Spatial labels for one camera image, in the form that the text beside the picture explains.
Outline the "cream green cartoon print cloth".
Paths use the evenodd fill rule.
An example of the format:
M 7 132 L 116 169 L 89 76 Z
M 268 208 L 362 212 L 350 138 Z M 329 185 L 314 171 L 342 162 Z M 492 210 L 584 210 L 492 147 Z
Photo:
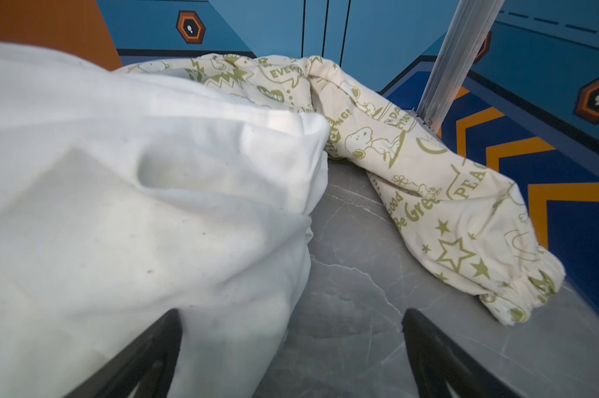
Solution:
M 269 109 L 321 114 L 326 153 L 367 172 L 410 253 L 502 324 L 526 322 L 561 289 L 565 267 L 539 244 L 516 183 L 448 149 L 333 61 L 207 54 L 122 72 L 182 77 Z

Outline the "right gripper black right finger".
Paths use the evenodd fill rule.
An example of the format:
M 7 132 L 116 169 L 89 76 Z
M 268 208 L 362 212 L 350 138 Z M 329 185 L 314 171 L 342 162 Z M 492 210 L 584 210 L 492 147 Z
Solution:
M 402 320 L 405 347 L 420 397 L 517 397 L 415 308 Z

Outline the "aluminium corner post right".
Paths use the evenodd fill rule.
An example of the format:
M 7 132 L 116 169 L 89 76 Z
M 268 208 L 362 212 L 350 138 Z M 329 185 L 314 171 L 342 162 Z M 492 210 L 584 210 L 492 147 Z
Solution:
M 437 134 L 441 128 L 503 3 L 503 0 L 459 1 L 416 109 L 430 133 Z

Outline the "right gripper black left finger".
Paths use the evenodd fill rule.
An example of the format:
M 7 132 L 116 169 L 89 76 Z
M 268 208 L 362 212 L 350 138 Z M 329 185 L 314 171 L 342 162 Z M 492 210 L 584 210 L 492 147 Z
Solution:
M 69 397 L 165 397 L 183 337 L 178 310 L 168 310 Z

